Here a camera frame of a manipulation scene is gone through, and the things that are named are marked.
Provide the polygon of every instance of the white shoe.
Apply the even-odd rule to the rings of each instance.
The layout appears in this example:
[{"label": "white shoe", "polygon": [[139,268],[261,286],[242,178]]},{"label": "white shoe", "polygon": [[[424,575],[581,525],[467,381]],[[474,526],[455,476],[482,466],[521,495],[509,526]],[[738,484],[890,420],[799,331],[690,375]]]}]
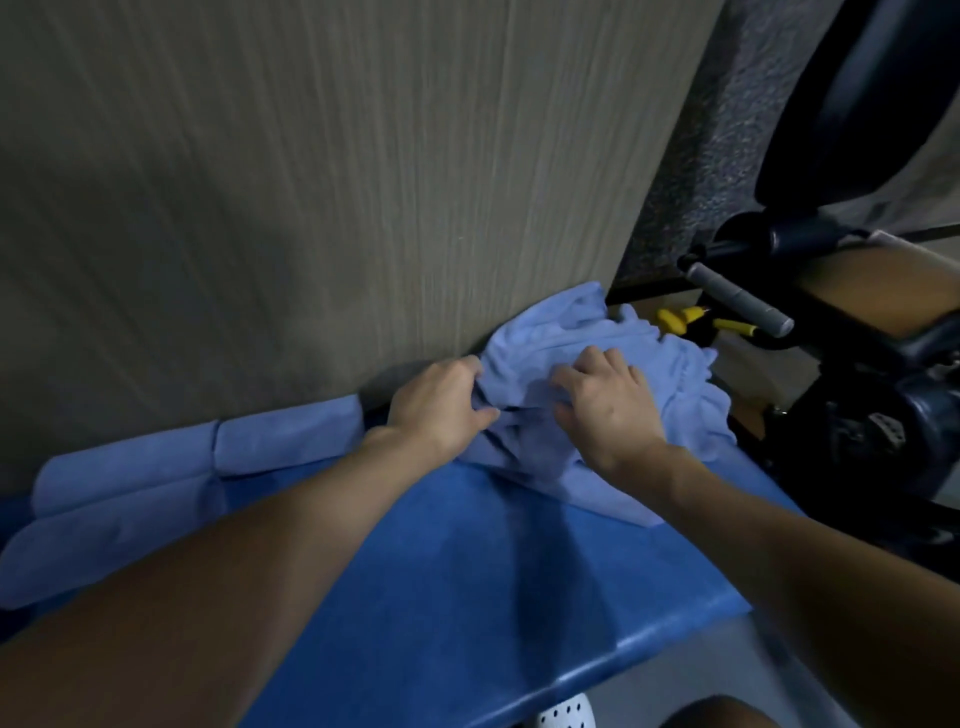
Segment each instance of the white shoe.
[{"label": "white shoe", "polygon": [[523,724],[526,728],[596,728],[593,709],[583,692],[528,718]]}]

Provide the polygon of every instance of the wall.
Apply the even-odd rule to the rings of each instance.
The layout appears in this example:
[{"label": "wall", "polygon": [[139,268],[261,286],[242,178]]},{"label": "wall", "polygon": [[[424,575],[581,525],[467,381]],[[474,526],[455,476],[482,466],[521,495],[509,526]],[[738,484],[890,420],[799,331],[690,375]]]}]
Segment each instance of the wall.
[{"label": "wall", "polygon": [[609,282],[720,4],[3,4],[0,487]]}]

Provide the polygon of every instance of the rolled towel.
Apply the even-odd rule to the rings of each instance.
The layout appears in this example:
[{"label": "rolled towel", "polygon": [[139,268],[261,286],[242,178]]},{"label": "rolled towel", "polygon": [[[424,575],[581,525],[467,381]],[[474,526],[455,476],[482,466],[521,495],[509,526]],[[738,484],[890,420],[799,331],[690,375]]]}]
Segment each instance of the rolled towel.
[{"label": "rolled towel", "polygon": [[226,512],[223,485],[204,475],[38,519],[0,553],[0,607],[92,584]]},{"label": "rolled towel", "polygon": [[213,449],[219,475],[265,473],[342,455],[363,439],[356,395],[221,423]]},{"label": "rolled towel", "polygon": [[217,423],[170,429],[47,461],[34,484],[37,518],[125,493],[213,474]]}]

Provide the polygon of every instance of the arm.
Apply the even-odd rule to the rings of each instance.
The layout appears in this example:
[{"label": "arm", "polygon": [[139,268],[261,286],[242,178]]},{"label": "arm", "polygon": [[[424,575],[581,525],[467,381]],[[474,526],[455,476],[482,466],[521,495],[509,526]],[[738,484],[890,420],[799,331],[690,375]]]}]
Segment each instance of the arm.
[{"label": "arm", "polygon": [[643,375],[584,350],[554,381],[557,421],[587,463],[673,525],[778,627],[864,726],[955,713],[960,587],[733,488],[667,445]]},{"label": "arm", "polygon": [[10,725],[232,725],[396,500],[499,414],[434,364],[333,467],[118,572],[0,648]]}]

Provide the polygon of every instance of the left hand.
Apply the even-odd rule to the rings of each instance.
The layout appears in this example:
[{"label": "left hand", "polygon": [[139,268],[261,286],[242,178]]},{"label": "left hand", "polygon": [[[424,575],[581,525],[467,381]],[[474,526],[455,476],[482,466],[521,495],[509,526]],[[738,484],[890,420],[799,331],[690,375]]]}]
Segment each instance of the left hand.
[{"label": "left hand", "polygon": [[494,407],[475,410],[470,404],[473,381],[481,374],[483,365],[473,355],[431,364],[397,390],[387,424],[372,429],[368,439],[393,434],[432,468],[448,463],[500,416]]}]

